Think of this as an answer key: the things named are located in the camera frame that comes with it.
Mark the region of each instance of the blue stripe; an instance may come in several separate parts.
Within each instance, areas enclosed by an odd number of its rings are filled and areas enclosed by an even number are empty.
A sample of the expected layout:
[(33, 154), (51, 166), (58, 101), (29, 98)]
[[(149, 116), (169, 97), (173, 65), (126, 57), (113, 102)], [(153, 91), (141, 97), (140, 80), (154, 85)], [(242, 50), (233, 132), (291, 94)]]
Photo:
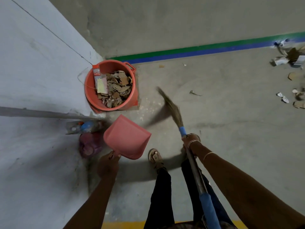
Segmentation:
[[(290, 40), (292, 42), (296, 42), (296, 43), (305, 42), (305, 37), (290, 38)], [(230, 51), (240, 51), (240, 50), (247, 50), (247, 49), (254, 49), (254, 48), (262, 48), (262, 47), (269, 47), (269, 46), (273, 46), (273, 45), (274, 45), (274, 41), (266, 41), (266, 42), (245, 44), (245, 45), (232, 46), (232, 47), (222, 47), (222, 48), (207, 49), (207, 50), (201, 50), (201, 51), (192, 51), (192, 52), (177, 53), (177, 54), (170, 54), (170, 55), (131, 59), (131, 60), (127, 60), (127, 62), (129, 62), (131, 64), (143, 63), (143, 62), (153, 62), (153, 61), (160, 61), (160, 60), (167, 60), (167, 59), (177, 59), (177, 58), (185, 58), (185, 57), (192, 57), (192, 56), (217, 54), (217, 53), (230, 52)]]

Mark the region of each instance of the bangle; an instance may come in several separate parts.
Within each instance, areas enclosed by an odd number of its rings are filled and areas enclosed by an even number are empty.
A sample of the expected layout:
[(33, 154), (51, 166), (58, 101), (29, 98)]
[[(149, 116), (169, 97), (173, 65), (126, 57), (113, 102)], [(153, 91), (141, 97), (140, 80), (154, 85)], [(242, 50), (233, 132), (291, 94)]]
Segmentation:
[(189, 148), (189, 150), (191, 150), (190, 146), (191, 146), (191, 144), (192, 144), (193, 142), (195, 142), (195, 141), (197, 141), (197, 142), (199, 142), (199, 143), (201, 144), (201, 142), (200, 142), (199, 140), (191, 140), (191, 141), (188, 143), (188, 148)]
[(204, 162), (204, 159), (205, 159), (205, 158), (206, 158), (206, 156), (207, 156), (207, 155), (209, 155), (209, 154), (215, 154), (215, 153), (213, 153), (213, 152), (209, 152), (209, 153), (207, 153), (207, 154), (204, 156), (204, 158), (203, 158), (202, 162)]

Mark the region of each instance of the broom bristles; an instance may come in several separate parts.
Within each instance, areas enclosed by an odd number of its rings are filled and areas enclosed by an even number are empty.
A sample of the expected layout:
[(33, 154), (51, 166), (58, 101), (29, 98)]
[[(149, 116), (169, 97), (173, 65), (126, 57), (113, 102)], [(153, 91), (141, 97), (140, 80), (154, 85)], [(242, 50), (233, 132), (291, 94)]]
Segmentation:
[(157, 87), (159, 94), (164, 98), (165, 105), (168, 107), (170, 114), (176, 125), (180, 128), (183, 126), (183, 121), (181, 117), (180, 110), (177, 105), (175, 105), (172, 100), (164, 93), (164, 91)]

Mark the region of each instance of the bucket handle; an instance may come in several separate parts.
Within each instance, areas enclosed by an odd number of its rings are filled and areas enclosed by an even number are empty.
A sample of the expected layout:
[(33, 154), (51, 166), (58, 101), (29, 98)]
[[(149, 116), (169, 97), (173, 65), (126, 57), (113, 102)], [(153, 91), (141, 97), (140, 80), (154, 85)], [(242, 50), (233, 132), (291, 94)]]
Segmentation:
[(137, 69), (135, 69), (134, 66), (132, 66), (129, 62), (124, 62), (124, 64), (130, 66), (130, 67), (131, 67), (132, 73), (135, 74), (135, 72), (136, 72)]

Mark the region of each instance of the orange bucket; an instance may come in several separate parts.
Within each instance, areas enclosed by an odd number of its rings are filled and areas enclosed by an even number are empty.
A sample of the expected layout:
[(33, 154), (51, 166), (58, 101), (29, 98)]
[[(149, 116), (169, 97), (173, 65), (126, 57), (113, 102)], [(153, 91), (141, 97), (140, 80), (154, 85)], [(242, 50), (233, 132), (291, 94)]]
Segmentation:
[(127, 100), (118, 107), (107, 108), (101, 100), (98, 99), (95, 89), (93, 69), (91, 69), (85, 80), (85, 95), (92, 110), (96, 113), (102, 111), (127, 110), (128, 108), (138, 105), (138, 90), (136, 88), (135, 72), (136, 69), (128, 62), (120, 62), (117, 60), (104, 60), (98, 63), (101, 73), (112, 73), (115, 71), (124, 71), (132, 78), (132, 90)]

